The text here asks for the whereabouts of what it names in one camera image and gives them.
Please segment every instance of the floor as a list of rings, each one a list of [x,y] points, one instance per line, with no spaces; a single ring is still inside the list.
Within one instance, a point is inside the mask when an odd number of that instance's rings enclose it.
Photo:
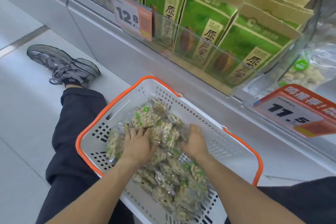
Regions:
[[[35,38],[24,42],[25,35]],[[45,170],[54,151],[51,137],[61,111],[64,86],[48,82],[51,73],[26,55],[32,44],[48,44],[73,58],[89,56],[8,2],[0,0],[0,216],[2,224],[33,224],[49,185]],[[111,101],[130,85],[97,64],[102,76],[91,89]],[[299,180],[263,176],[261,186]]]

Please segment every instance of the shopping basket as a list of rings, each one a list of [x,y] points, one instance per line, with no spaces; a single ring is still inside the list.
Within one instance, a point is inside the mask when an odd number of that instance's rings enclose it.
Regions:
[[[110,128],[123,121],[127,113],[139,104],[146,102],[151,94],[155,94],[165,102],[168,110],[185,123],[199,125],[205,135],[209,153],[246,181],[254,186],[257,185],[263,171],[263,162],[259,154],[239,137],[229,132],[226,127],[190,103],[182,94],[176,93],[153,76],[141,78],[135,85],[121,93],[78,136],[76,149],[93,171],[103,176],[112,168],[106,159],[105,152]],[[185,155],[180,157],[181,160],[186,158]],[[126,186],[120,199],[144,224],[175,224],[173,217],[132,180]],[[209,203],[202,204],[201,208],[202,213],[195,217],[195,222],[200,224],[224,223],[226,213],[213,188],[209,189]]]

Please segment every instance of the red price tag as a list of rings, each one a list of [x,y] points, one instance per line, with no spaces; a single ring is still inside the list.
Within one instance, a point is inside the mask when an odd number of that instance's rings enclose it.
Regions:
[[[124,27],[152,40],[152,12],[130,0],[111,0],[115,17]]]
[[[336,104],[300,85],[287,84],[253,107],[305,137],[336,133]]]

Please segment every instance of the forearm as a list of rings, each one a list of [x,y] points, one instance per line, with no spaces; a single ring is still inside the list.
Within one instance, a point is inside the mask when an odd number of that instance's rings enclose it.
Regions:
[[[210,154],[196,162],[207,174],[232,224],[303,224],[293,213],[219,163]]]
[[[121,158],[111,171],[47,223],[108,223],[121,193],[137,168],[130,160]]]

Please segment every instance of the shoe sole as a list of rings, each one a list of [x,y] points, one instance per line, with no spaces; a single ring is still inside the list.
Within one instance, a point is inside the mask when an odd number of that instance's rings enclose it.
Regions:
[[[35,51],[35,52],[45,52],[45,53],[51,54],[51,55],[61,59],[62,61],[66,62],[66,63],[72,63],[76,68],[84,70],[85,72],[91,74],[93,77],[98,77],[98,76],[101,75],[98,67],[95,64],[93,64],[91,61],[85,60],[85,59],[82,59],[82,58],[73,59],[65,51],[60,50],[56,47],[45,45],[45,44],[34,44],[34,45],[29,46],[28,49],[27,49],[27,55],[32,60],[37,62],[37,60],[34,59],[33,57],[31,57],[31,55],[29,54],[30,52],[33,52],[33,51]],[[45,65],[42,62],[37,62],[37,63],[39,63],[41,65],[44,65],[45,67],[49,68],[47,65]]]

